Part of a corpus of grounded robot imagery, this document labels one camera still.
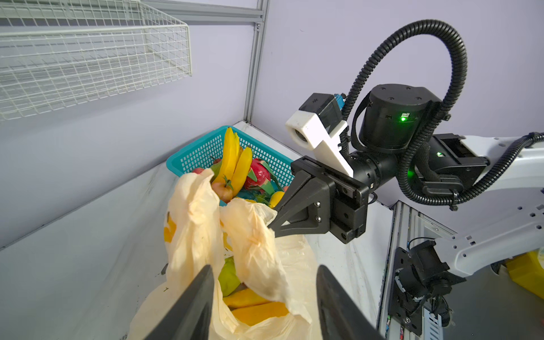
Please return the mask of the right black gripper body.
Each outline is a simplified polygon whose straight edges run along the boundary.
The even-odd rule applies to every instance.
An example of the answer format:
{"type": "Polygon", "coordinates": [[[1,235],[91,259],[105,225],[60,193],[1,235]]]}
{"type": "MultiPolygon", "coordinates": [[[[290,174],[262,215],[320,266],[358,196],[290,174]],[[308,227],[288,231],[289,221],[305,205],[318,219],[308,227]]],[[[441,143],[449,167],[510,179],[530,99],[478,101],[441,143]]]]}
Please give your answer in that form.
{"type": "Polygon", "coordinates": [[[352,177],[310,157],[293,162],[293,175],[306,171],[334,181],[329,233],[344,244],[366,231],[368,207],[376,201],[375,191],[396,176],[398,158],[393,154],[351,154],[348,164],[354,170],[352,177]]]}

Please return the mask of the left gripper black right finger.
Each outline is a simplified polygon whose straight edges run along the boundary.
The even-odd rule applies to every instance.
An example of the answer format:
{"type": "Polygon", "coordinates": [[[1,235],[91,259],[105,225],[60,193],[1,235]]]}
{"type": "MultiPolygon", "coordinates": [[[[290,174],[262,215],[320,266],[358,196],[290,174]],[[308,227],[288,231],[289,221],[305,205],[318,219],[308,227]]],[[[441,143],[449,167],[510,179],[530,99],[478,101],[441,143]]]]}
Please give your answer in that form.
{"type": "Polygon", "coordinates": [[[325,265],[317,269],[316,288],[324,340],[384,339],[325,265]]]}

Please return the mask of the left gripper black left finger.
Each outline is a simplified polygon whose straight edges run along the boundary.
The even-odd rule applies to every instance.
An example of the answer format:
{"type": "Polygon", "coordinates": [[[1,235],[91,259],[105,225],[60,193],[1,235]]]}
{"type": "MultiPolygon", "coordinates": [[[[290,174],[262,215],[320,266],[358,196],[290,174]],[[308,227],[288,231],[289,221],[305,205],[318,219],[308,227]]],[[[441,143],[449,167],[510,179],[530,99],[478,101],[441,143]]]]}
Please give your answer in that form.
{"type": "Polygon", "coordinates": [[[208,264],[200,270],[168,313],[144,339],[208,339],[213,292],[213,271],[208,264]]]}

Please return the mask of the green fake pear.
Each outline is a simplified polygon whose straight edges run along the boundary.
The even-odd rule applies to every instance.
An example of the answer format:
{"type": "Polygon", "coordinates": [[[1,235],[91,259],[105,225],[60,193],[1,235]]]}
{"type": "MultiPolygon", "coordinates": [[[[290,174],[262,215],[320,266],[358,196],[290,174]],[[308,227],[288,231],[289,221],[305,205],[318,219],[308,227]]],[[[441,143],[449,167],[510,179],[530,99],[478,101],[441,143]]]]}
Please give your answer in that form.
{"type": "Polygon", "coordinates": [[[233,256],[225,259],[225,264],[219,274],[218,282],[223,297],[231,295],[240,286],[241,281],[237,277],[233,256]]]}

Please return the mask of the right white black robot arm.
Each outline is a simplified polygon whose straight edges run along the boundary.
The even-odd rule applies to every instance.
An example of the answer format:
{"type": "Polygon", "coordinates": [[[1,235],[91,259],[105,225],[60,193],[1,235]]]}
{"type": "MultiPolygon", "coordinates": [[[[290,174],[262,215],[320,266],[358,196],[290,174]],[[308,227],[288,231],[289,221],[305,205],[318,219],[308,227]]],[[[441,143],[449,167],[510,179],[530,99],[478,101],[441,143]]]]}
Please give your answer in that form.
{"type": "MultiPolygon", "coordinates": [[[[456,102],[460,82],[451,82],[444,99],[423,87],[382,84],[359,100],[361,89],[356,82],[345,98],[313,94],[287,122],[296,143],[314,157],[291,165],[293,182],[270,225],[277,236],[332,233],[349,243],[366,230],[370,195],[395,178],[411,201],[451,209],[488,190],[543,183],[542,157],[519,160],[543,142],[541,133],[511,144],[489,140],[478,155],[473,139],[434,132],[456,102]]],[[[389,313],[421,334],[425,303],[448,318],[445,296],[454,285],[542,238],[540,226],[529,223],[397,248],[389,313]]]]}

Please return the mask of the red yellow fake apple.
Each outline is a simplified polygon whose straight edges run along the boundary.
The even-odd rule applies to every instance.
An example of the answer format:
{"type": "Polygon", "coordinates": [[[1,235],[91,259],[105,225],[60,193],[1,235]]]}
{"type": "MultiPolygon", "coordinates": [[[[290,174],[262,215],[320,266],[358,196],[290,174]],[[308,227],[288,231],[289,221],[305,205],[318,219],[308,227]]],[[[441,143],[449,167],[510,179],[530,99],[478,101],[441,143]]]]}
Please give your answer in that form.
{"type": "Polygon", "coordinates": [[[231,181],[217,181],[212,184],[212,189],[219,197],[219,199],[224,203],[229,203],[234,197],[235,192],[231,184],[231,181]]]}

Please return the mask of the cream banana print plastic bag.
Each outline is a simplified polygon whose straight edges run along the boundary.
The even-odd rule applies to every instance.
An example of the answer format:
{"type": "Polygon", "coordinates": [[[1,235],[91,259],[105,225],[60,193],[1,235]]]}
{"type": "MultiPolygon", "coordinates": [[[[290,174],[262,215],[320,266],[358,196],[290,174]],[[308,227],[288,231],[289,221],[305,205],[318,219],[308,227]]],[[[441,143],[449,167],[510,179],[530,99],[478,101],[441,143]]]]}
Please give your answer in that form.
{"type": "Polygon", "coordinates": [[[129,338],[144,339],[205,265],[219,276],[232,256],[239,280],[266,300],[283,303],[288,314],[249,326],[234,316],[215,285],[211,339],[320,339],[317,262],[306,238],[276,237],[269,228],[276,211],[262,203],[235,198],[221,206],[212,174],[205,170],[178,180],[164,222],[167,280],[137,311],[129,338]]]}

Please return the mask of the large yellow fake banana bunch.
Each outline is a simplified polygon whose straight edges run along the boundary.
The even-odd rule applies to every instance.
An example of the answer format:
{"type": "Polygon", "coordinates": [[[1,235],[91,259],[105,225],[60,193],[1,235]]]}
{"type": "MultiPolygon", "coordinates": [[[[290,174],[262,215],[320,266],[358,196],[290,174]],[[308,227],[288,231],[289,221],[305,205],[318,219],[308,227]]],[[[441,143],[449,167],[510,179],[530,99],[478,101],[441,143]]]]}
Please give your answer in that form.
{"type": "Polygon", "coordinates": [[[254,326],[272,317],[284,317],[289,314],[284,303],[266,300],[249,288],[224,297],[223,302],[237,320],[248,326],[254,326]]]}

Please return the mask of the teal plastic fruit basket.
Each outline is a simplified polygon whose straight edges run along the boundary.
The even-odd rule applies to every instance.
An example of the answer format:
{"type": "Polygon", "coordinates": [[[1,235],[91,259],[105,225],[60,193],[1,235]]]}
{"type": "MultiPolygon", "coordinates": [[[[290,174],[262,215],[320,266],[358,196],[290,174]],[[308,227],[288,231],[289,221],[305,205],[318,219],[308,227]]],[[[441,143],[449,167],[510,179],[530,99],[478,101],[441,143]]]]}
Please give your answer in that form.
{"type": "Polygon", "coordinates": [[[243,198],[277,208],[293,181],[291,163],[267,144],[225,126],[172,155],[167,168],[178,177],[211,170],[211,185],[221,205],[243,198]]]}

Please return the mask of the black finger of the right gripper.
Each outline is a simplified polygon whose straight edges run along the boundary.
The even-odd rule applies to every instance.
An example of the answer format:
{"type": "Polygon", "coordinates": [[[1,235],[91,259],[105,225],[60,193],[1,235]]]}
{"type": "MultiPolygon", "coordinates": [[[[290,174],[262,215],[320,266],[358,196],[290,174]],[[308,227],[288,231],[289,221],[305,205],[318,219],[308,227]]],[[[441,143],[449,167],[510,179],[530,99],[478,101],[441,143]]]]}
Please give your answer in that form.
{"type": "Polygon", "coordinates": [[[334,181],[299,171],[269,224],[276,237],[321,235],[330,231],[334,181]]]}

